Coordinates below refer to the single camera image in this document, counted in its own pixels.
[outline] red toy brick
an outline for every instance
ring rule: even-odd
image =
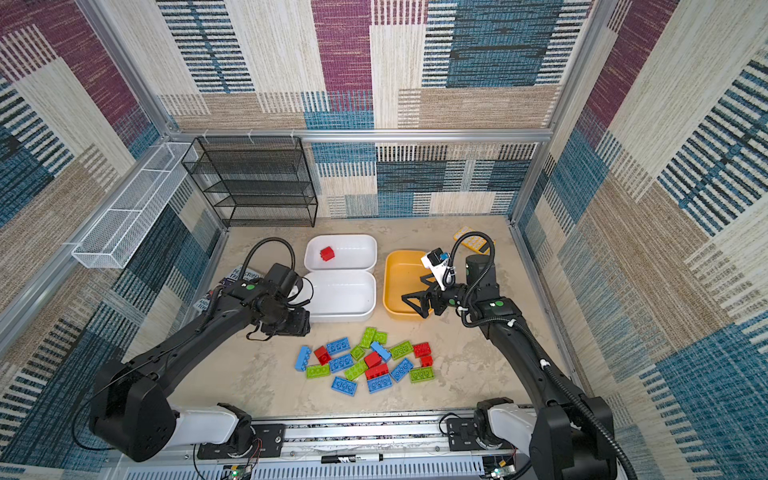
[[[375,366],[378,366],[381,362],[382,362],[382,357],[376,352],[372,352],[370,355],[366,357],[366,365],[370,369],[372,369]]]
[[[331,361],[331,355],[328,354],[328,350],[326,350],[326,347],[324,346],[315,350],[315,356],[320,361],[320,365],[325,365]]]
[[[328,261],[334,258],[336,254],[333,252],[333,248],[331,247],[325,247],[320,251],[320,258],[323,259],[323,261]]]
[[[420,343],[418,345],[413,346],[413,354],[416,356],[417,359],[420,359],[423,356],[432,355],[432,349],[429,348],[429,343],[427,342]]]
[[[375,366],[372,369],[366,370],[366,378],[368,380],[374,379],[377,376],[387,375],[389,373],[389,367],[386,363],[382,363],[379,366]]]

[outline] white bin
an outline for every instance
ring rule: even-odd
[[[376,307],[376,279],[365,270],[326,270],[309,272],[298,303],[315,294],[304,308],[315,322],[364,322]]]
[[[320,251],[331,247],[336,255],[327,262]],[[317,270],[373,270],[376,265],[376,239],[370,235],[319,235],[306,245],[304,266],[310,272]]]

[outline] yellow bowl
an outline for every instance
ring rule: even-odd
[[[384,308],[395,320],[424,320],[402,301],[402,296],[427,289],[420,280],[422,276],[430,273],[429,269],[422,265],[422,257],[425,255],[426,252],[420,250],[395,250],[386,257]]]

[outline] black cable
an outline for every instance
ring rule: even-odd
[[[125,378],[126,376],[130,375],[131,373],[135,372],[136,370],[140,369],[141,367],[143,367],[143,366],[145,366],[145,365],[147,365],[147,364],[149,364],[149,363],[151,363],[151,362],[156,362],[156,361],[158,361],[158,360],[160,359],[160,357],[162,357],[163,355],[168,355],[169,353],[173,352],[175,349],[181,348],[182,346],[186,345],[186,344],[187,344],[189,341],[191,341],[191,340],[192,340],[194,337],[195,337],[195,335],[191,335],[191,336],[189,336],[188,338],[186,338],[185,340],[183,340],[183,341],[179,342],[179,343],[178,343],[176,346],[173,346],[173,347],[171,347],[171,348],[170,348],[168,351],[166,351],[165,353],[161,353],[161,354],[160,354],[160,355],[158,355],[157,357],[154,357],[154,358],[152,358],[152,359],[149,359],[149,360],[147,360],[146,362],[144,362],[144,363],[140,364],[139,366],[135,366],[134,368],[132,368],[132,369],[128,370],[126,373],[124,373],[124,374],[120,375],[120,376],[119,376],[119,377],[117,377],[116,379],[114,379],[114,380],[112,380],[111,382],[109,382],[107,385],[105,385],[105,386],[101,387],[101,389],[99,389],[99,391],[98,391],[98,392],[96,392],[96,393],[94,393],[93,395],[91,395],[91,397],[90,397],[90,398],[89,398],[87,401],[85,401],[85,402],[84,402],[84,403],[83,403],[83,404],[80,406],[80,408],[79,408],[79,409],[77,410],[77,412],[74,414],[74,417],[72,417],[72,424],[71,424],[71,427],[72,427],[72,428],[71,428],[71,434],[72,434],[72,439],[74,440],[74,443],[75,443],[75,444],[76,444],[78,447],[80,447],[81,449],[84,449],[84,450],[88,450],[88,451],[90,451],[90,452],[106,452],[107,450],[115,450],[115,448],[114,448],[114,447],[108,447],[108,448],[107,448],[107,447],[104,447],[104,448],[98,448],[98,449],[97,449],[97,448],[94,448],[94,447],[89,447],[89,446],[87,446],[87,445],[83,445],[83,444],[80,442],[80,440],[78,439],[77,433],[76,433],[76,432],[75,432],[75,430],[74,430],[74,429],[75,429],[75,424],[77,423],[77,420],[78,420],[78,417],[80,416],[80,414],[83,412],[83,410],[85,410],[85,407],[86,407],[86,406],[88,406],[88,405],[89,405],[89,404],[90,404],[90,403],[93,401],[93,399],[95,399],[95,398],[96,398],[96,397],[97,397],[99,394],[101,394],[101,393],[102,393],[104,390],[106,390],[106,389],[108,389],[109,387],[113,386],[113,385],[114,385],[116,382],[119,382],[120,380],[122,380],[122,379],[123,379],[123,378]]]
[[[449,416],[451,416],[451,415],[453,415],[453,416],[454,416],[454,417],[456,417],[457,419],[460,419],[460,418],[461,418],[460,416],[456,415],[454,412],[448,412],[448,413],[446,413],[445,415],[443,415],[442,417],[440,417],[440,420],[438,420],[438,421],[437,421],[437,429],[440,431],[440,433],[442,433],[442,434],[443,434],[443,435],[445,435],[446,437],[449,437],[450,435],[448,434],[448,432],[443,432],[443,431],[442,431],[442,428],[440,427],[440,424],[442,424],[442,423],[443,423],[443,421],[444,421],[445,419],[447,419],[447,418],[448,418]]]
[[[253,257],[253,254],[258,250],[262,245],[269,242],[280,242],[283,245],[285,245],[288,248],[288,251],[290,252],[290,269],[295,270],[296,269],[296,254],[293,252],[293,247],[290,246],[290,243],[285,241],[284,239],[280,237],[267,237],[262,240],[259,240],[259,243],[253,246],[253,248],[250,249],[250,252],[245,256],[245,260],[243,260],[243,267],[240,269],[240,273],[237,275],[237,281],[242,282],[243,278],[245,277],[245,270],[248,268],[248,263],[250,263],[251,257]]]

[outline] table surface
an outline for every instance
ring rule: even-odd
[[[411,322],[389,318],[382,305],[387,255],[394,250],[429,251],[436,247],[450,252],[454,243],[453,233],[464,225],[483,231],[494,239],[496,276],[502,295],[518,304],[539,342],[555,363],[563,368],[551,328],[541,311],[504,217],[318,219],[315,228],[232,228],[214,275],[214,283],[241,264],[248,250],[264,237],[288,240],[296,251],[296,270],[305,274],[304,250],[312,237],[329,233],[367,233],[376,238],[379,248],[376,267],[372,272],[377,289],[373,316],[359,323],[313,323],[311,333],[305,337],[279,336],[268,342],[248,341],[245,335],[251,328],[244,329],[195,367],[169,400],[178,406],[212,406],[228,402],[254,417],[451,409],[474,407],[478,401],[499,396],[507,396],[517,403],[530,402],[520,380],[501,353],[478,329],[465,328],[454,309],[447,309],[441,316],[433,315]],[[465,247],[459,247],[456,264],[463,264],[464,257],[472,253]],[[268,243],[254,255],[250,268],[265,273],[275,262],[289,264],[288,253],[283,245]],[[463,282],[464,275],[457,273],[458,281]],[[331,390],[334,375],[306,379],[304,373],[294,369],[301,346],[316,349],[345,336],[355,346],[367,326],[387,332],[387,346],[404,340],[413,344],[429,342],[435,379],[411,383],[406,378],[390,389],[369,393],[365,376],[360,376],[357,392],[350,397]],[[413,354],[408,358],[419,365]],[[398,362],[390,360],[390,370]],[[310,365],[317,363],[312,355]]]

